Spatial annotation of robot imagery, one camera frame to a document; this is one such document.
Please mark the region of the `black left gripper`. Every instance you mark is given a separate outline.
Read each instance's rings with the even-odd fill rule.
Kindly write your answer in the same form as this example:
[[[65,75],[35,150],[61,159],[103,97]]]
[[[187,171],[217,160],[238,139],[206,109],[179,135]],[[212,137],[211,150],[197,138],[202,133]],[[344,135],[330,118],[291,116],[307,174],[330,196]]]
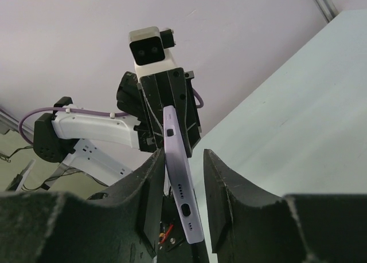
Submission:
[[[138,80],[135,73],[126,72],[119,84],[117,107],[139,121],[134,126],[138,134],[139,149],[154,152],[164,147],[163,109],[175,108],[187,157],[201,140],[201,123],[196,91],[192,87],[193,71],[183,68],[143,76]]]

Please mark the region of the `phone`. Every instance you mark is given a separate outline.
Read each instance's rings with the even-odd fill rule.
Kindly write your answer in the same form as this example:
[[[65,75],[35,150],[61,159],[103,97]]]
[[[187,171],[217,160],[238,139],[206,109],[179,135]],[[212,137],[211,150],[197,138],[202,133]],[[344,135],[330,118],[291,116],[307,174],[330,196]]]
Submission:
[[[190,166],[175,108],[163,109],[163,133],[166,169],[181,225],[189,244],[204,240]]]

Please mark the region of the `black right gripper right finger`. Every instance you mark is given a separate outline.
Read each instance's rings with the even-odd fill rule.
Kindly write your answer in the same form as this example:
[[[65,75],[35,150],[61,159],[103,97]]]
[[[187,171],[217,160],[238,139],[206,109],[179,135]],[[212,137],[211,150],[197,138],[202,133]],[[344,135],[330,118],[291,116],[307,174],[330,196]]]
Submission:
[[[219,262],[365,262],[366,195],[269,193],[204,151],[212,252]]]

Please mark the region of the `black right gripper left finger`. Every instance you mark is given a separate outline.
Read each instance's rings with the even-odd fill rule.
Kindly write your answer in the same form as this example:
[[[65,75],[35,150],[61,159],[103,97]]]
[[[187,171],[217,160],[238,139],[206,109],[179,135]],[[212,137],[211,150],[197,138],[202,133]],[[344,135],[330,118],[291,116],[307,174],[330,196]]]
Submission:
[[[165,153],[84,200],[66,192],[1,193],[2,262],[152,262]]]

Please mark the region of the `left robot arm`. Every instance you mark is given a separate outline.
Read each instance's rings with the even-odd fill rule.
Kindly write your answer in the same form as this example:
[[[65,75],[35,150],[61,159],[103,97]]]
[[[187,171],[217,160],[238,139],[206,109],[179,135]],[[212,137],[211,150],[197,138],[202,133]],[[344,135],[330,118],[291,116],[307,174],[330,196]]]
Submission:
[[[138,79],[126,72],[118,86],[118,113],[76,107],[61,98],[34,124],[34,152],[43,160],[76,168],[112,185],[131,169],[99,150],[94,141],[154,152],[164,145],[163,110],[174,107],[187,157],[200,141],[198,109],[203,101],[192,87],[192,71],[174,68]]]

